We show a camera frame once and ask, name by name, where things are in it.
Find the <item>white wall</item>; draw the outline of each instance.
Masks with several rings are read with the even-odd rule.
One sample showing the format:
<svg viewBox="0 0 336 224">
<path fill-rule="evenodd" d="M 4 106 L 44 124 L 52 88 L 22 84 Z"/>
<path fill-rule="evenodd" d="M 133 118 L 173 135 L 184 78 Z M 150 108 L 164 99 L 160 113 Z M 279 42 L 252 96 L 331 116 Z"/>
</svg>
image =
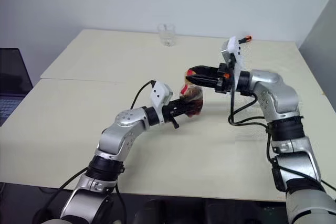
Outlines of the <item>white wall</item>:
<svg viewBox="0 0 336 224">
<path fill-rule="evenodd" d="M 329 0 L 300 52 L 336 111 L 336 0 Z"/>
<path fill-rule="evenodd" d="M 0 47 L 19 47 L 34 83 L 82 28 L 302 43 L 328 0 L 0 0 Z"/>
</svg>

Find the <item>laptop keyboard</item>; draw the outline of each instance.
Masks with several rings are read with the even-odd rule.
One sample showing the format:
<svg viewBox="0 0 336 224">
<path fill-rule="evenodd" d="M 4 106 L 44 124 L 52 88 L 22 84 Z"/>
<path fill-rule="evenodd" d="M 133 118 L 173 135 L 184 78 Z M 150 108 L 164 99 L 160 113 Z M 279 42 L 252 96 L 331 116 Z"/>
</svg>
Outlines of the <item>laptop keyboard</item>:
<svg viewBox="0 0 336 224">
<path fill-rule="evenodd" d="M 0 99 L 0 115 L 2 118 L 7 118 L 20 104 L 21 100 Z"/>
</svg>

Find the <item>dark floor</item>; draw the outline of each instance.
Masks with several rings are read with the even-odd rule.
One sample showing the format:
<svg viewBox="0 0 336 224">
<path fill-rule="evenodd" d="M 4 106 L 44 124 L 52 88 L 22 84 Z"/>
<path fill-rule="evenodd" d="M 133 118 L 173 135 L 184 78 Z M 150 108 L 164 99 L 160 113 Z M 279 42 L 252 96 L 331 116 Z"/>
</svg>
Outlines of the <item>dark floor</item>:
<svg viewBox="0 0 336 224">
<path fill-rule="evenodd" d="M 43 188 L 43 190 L 54 191 L 49 188 Z M 63 191 L 51 204 L 55 217 L 59 217 L 70 193 L 70 191 Z M 6 184 L 0 202 L 0 223 L 31 223 L 34 213 L 43 206 L 50 195 L 43 193 L 38 187 Z M 132 223 L 135 214 L 143 209 L 146 202 L 153 199 L 164 200 L 166 223 L 169 224 L 283 224 L 287 222 L 284 203 L 132 194 L 122 194 L 122 196 L 127 206 L 128 223 Z M 113 219 L 121 219 L 121 214 L 120 202 L 115 198 L 112 210 Z"/>
</svg>

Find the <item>laptop screen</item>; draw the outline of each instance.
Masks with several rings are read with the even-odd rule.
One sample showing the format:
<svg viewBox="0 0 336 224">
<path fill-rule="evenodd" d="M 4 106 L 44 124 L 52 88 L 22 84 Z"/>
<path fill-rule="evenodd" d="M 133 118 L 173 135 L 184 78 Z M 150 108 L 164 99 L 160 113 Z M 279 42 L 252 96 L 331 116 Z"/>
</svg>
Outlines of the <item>laptop screen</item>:
<svg viewBox="0 0 336 224">
<path fill-rule="evenodd" d="M 17 48 L 0 48 L 1 95 L 25 95 L 31 89 L 27 69 Z"/>
</svg>

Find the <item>clear plastic cup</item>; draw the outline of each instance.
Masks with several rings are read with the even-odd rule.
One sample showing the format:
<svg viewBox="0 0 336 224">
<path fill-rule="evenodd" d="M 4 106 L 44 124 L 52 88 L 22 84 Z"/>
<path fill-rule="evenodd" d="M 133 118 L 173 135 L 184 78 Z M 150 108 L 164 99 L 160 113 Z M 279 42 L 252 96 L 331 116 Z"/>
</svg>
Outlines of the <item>clear plastic cup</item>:
<svg viewBox="0 0 336 224">
<path fill-rule="evenodd" d="M 166 47 L 174 46 L 176 43 L 175 26 L 173 24 L 159 24 L 157 28 L 161 43 Z"/>
</svg>

